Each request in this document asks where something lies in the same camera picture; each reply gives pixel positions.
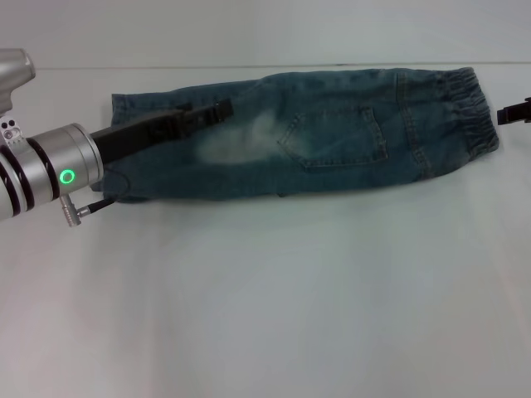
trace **white table surface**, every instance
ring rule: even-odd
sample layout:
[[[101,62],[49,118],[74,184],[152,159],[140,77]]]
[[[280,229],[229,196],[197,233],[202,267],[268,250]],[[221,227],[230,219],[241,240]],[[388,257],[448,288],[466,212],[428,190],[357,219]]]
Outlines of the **white table surface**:
[[[2,46],[45,68],[13,94],[27,135],[106,127],[115,92],[333,69],[142,66],[470,62],[493,115],[531,95],[530,64],[480,64],[531,61],[525,1],[7,3]],[[0,396],[528,398],[531,127],[499,135],[404,187],[3,221]]]

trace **black stripe band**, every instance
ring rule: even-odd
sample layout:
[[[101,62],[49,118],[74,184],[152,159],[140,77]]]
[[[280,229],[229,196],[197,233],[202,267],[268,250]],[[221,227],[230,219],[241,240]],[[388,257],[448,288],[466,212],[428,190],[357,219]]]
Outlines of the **black stripe band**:
[[[13,217],[18,216],[20,214],[20,202],[18,201],[17,190],[15,189],[15,186],[13,185],[13,182],[11,181],[9,174],[7,174],[6,168],[1,163],[0,163],[0,178],[2,179],[3,185],[6,186],[7,194],[9,195],[9,199],[11,200],[11,206],[13,209]]]
[[[41,145],[39,145],[39,143],[35,139],[28,138],[27,143],[29,143],[30,147],[32,147],[35,152],[37,152],[37,155],[41,159],[42,163],[44,163],[44,168],[48,173],[48,178],[50,178],[52,200],[54,201],[59,197],[59,182],[57,181],[56,170],[51,165],[50,158],[48,157],[48,155],[46,155],[45,150],[42,149]]]
[[[13,167],[13,170],[15,170],[15,173],[17,174],[18,179],[20,180],[20,185],[22,186],[22,191],[24,192],[24,196],[26,197],[26,205],[27,205],[26,211],[30,211],[35,206],[35,198],[33,197],[32,186],[30,185],[30,182],[27,180],[24,170],[22,170],[22,167],[20,163],[17,161],[17,158],[15,157],[15,155],[13,155],[12,152],[9,149],[7,149],[7,147],[5,146],[0,147],[0,153],[11,164],[11,167]]]

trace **elastic cuff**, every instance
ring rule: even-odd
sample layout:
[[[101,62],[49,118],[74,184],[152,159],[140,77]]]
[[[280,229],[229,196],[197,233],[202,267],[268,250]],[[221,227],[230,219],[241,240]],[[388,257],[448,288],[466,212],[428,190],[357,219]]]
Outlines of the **elastic cuff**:
[[[498,135],[474,69],[463,68],[448,74],[450,97],[459,115],[470,160],[495,151],[499,146]]]

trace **back pocket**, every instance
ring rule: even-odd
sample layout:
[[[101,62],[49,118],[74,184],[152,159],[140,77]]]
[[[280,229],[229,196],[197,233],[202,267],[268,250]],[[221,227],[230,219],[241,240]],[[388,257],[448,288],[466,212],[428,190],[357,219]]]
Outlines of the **back pocket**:
[[[307,170],[387,159],[385,139],[369,107],[297,114],[279,145]]]

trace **denim fabric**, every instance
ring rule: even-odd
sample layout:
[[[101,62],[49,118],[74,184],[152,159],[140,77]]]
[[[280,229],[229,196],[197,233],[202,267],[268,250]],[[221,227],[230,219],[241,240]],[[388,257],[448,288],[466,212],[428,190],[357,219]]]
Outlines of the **denim fabric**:
[[[222,200],[405,184],[452,172],[498,147],[474,70],[284,73],[168,93],[113,95],[113,124],[230,98],[234,116],[190,139],[112,163],[121,201]],[[118,173],[94,186],[124,189]]]

